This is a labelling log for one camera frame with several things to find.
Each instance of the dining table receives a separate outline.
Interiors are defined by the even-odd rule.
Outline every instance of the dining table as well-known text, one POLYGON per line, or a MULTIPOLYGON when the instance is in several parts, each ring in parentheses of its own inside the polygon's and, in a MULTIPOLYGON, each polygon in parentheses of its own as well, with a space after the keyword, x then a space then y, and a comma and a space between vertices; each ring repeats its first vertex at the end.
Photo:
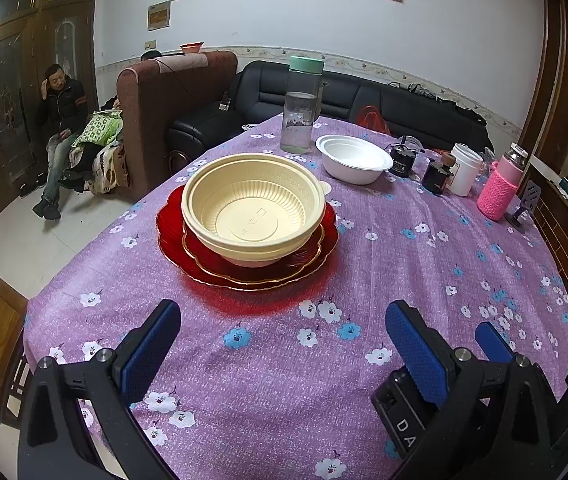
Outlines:
MULTIPOLYGON (((389 478, 400 457, 370 396, 403 361, 385 330, 388 304, 405 300, 451 348, 485 355, 475 328, 491 322, 513 351, 539 363, 556 395, 568 373, 568 296, 530 214, 525 234, 485 218, 467 197, 431 194, 421 178, 386 171, 369 186, 334 179, 312 148, 279 148, 275 116, 208 150, 112 222, 29 301, 24 351, 34 369, 116 348, 163 299, 181 330, 144 400, 130 406, 181 480, 389 478), (273 153, 331 187, 339 240, 314 274, 273 290, 231 290, 192 280, 164 257, 156 218, 171 192, 206 164, 235 153, 273 153)), ((392 136, 320 117, 313 140, 333 134, 380 148, 392 136)), ((509 211, 518 205, 515 198, 509 211)), ((89 402, 91 433, 104 439, 89 402)))

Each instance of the pink knitted bottle sleeve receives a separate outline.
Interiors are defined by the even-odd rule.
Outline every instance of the pink knitted bottle sleeve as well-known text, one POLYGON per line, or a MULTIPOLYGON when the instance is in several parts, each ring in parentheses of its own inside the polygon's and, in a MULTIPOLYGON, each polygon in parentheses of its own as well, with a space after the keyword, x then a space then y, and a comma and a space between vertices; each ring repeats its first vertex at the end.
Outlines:
POLYGON ((495 170, 496 166, 497 163, 493 162, 491 176, 477 200, 477 208, 484 216, 495 222, 502 218, 518 190, 517 186, 505 180, 495 170))

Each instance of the mint green bottle cap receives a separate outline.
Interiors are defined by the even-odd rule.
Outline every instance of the mint green bottle cap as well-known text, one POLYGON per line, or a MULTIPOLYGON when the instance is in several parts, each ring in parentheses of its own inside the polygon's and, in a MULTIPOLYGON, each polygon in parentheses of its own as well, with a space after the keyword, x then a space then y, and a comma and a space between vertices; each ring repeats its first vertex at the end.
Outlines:
POLYGON ((311 57, 291 56, 289 68, 298 72, 321 75, 323 61, 311 57))

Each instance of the red plastic bag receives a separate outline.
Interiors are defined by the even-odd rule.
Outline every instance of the red plastic bag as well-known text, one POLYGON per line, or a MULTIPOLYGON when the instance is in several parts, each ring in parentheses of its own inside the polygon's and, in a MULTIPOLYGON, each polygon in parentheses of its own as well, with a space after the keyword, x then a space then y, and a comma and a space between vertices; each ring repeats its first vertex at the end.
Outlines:
POLYGON ((382 114, 377 107, 373 105, 365 106, 359 111, 355 124, 373 130, 374 132, 380 132, 381 134, 391 134, 391 130, 388 129, 388 124, 384 121, 382 114))

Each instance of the black leather sofa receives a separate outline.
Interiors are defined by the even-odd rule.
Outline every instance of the black leather sofa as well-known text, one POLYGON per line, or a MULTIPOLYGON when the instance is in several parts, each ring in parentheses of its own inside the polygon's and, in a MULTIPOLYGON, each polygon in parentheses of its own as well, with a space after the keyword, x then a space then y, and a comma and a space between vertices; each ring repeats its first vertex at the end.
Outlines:
MULTIPOLYGON (((233 79, 231 108, 219 101, 177 118, 165 133, 173 172, 242 132, 243 124, 258 124, 281 113, 284 107, 288 65, 253 61, 233 79)), ((359 111, 375 105, 395 137, 417 137, 425 147, 451 150, 456 142, 476 152, 493 149, 486 122, 472 110, 452 101, 435 100, 395 86, 352 75, 323 72, 321 114, 355 123, 359 111)))

